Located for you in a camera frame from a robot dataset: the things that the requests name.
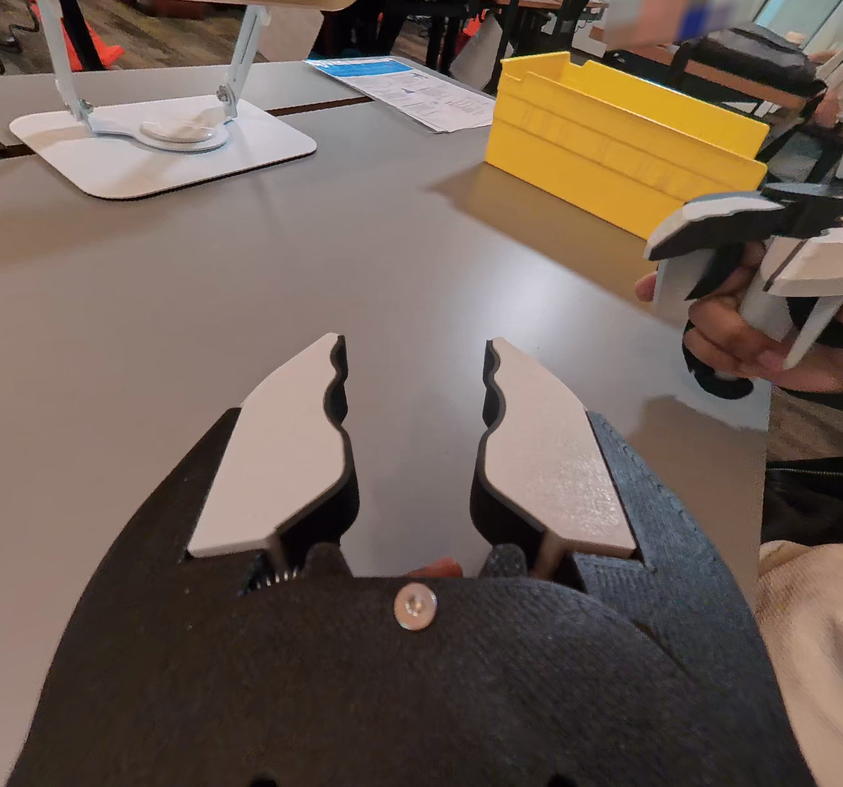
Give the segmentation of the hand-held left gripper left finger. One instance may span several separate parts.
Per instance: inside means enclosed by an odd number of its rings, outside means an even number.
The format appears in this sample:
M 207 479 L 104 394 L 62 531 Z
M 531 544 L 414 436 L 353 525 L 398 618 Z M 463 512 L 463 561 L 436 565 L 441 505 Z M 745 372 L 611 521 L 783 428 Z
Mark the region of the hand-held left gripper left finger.
M 302 568 L 357 518 L 346 339 L 330 332 L 248 394 L 187 546 L 192 558 L 261 551 Z

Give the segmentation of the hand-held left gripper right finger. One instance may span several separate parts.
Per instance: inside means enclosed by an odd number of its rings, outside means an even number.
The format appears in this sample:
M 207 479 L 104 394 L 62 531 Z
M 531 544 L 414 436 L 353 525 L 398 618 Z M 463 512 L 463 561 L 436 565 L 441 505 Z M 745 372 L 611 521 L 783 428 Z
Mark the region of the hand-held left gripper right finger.
M 479 534 L 519 549 L 529 574 L 555 574 L 574 553 L 630 560 L 638 545 L 583 403 L 503 338 L 487 341 L 482 378 L 470 491 Z

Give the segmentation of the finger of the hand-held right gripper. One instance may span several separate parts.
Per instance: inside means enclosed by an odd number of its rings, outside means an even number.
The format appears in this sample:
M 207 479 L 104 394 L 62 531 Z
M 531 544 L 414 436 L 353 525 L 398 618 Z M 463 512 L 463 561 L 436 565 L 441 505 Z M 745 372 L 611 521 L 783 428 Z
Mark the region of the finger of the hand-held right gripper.
M 813 238 L 771 239 L 765 254 L 765 294 L 772 310 L 767 333 L 788 341 L 782 369 L 789 371 L 830 329 L 841 310 L 841 228 Z
M 747 242 L 782 227 L 784 204 L 758 191 L 713 194 L 686 203 L 651 233 L 644 256 L 658 264 L 655 314 L 684 325 L 690 303 L 718 287 L 740 263 Z

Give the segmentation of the yellow plastic bin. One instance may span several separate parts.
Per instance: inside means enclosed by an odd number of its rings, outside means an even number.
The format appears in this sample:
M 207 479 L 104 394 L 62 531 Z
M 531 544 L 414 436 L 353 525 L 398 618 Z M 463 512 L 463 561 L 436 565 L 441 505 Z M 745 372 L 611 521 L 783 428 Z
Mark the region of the yellow plastic bin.
M 768 127 L 569 53 L 506 58 L 486 163 L 647 240 L 708 194 L 754 191 Z

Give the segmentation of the grey desk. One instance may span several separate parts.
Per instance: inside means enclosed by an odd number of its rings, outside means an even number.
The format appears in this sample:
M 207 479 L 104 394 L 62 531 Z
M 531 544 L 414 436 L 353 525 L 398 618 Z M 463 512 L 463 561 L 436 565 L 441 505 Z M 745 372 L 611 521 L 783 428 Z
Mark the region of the grey desk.
M 272 371 L 346 339 L 356 577 L 442 557 L 469 518 L 486 341 L 602 415 L 693 513 L 753 604 L 769 390 L 722 402 L 632 293 L 643 242 L 308 65 L 245 97 L 314 155 L 135 201 L 2 160 L 2 785 L 58 643 L 111 544 Z

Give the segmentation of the person's right hand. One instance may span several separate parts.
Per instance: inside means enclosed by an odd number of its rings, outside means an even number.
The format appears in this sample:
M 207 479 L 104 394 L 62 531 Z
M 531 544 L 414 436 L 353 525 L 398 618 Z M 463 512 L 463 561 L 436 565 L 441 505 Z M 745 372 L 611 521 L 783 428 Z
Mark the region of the person's right hand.
M 684 345 L 704 364 L 731 376 L 760 379 L 788 392 L 841 394 L 842 352 L 816 345 L 792 369 L 783 364 L 789 346 L 752 328 L 740 315 L 754 269 L 740 266 L 713 294 L 689 309 Z

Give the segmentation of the black backpack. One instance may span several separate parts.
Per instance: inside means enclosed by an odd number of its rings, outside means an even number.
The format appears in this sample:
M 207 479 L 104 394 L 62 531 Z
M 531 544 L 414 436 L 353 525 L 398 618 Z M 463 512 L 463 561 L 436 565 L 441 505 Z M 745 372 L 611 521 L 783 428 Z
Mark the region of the black backpack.
M 796 44 L 771 30 L 749 24 L 710 32 L 678 44 L 673 54 L 666 84 L 680 90 L 684 79 L 702 79 L 695 66 L 704 66 L 725 76 L 720 87 L 740 92 L 739 84 L 764 89 L 752 97 L 787 107 L 796 102 L 798 112 L 810 113 L 825 97 L 826 83 L 818 75 L 818 65 Z

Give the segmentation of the dark green zip jacket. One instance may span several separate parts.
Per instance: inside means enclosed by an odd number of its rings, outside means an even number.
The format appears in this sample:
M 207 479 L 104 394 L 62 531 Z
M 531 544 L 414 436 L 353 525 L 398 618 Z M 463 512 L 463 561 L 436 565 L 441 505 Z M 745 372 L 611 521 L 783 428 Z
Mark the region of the dark green zip jacket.
M 842 459 L 768 462 L 761 542 L 842 543 Z

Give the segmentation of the white tilting stand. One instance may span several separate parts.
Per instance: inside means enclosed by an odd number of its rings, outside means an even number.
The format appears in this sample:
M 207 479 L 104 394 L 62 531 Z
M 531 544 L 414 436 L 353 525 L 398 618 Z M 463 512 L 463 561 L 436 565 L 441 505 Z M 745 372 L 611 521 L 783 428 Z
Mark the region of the white tilting stand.
M 250 103 L 238 107 L 271 4 L 245 4 L 234 53 L 214 95 L 95 107 L 74 84 L 59 0 L 36 0 L 64 109 L 15 118 L 10 133 L 83 192 L 139 199 L 311 155 L 315 142 Z

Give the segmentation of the cream white shirt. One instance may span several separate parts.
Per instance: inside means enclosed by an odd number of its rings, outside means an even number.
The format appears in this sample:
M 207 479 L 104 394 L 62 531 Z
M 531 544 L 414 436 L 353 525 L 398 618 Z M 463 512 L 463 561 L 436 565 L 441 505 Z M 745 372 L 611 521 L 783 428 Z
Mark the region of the cream white shirt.
M 760 547 L 754 616 L 814 780 L 842 785 L 842 545 Z

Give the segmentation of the printed paper sheet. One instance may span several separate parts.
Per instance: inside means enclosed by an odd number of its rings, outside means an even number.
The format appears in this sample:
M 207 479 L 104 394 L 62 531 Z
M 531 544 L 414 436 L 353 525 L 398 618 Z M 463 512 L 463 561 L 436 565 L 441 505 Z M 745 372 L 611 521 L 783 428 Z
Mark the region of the printed paper sheet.
M 493 98 L 401 58 L 309 59 L 307 64 L 438 134 L 492 125 Z

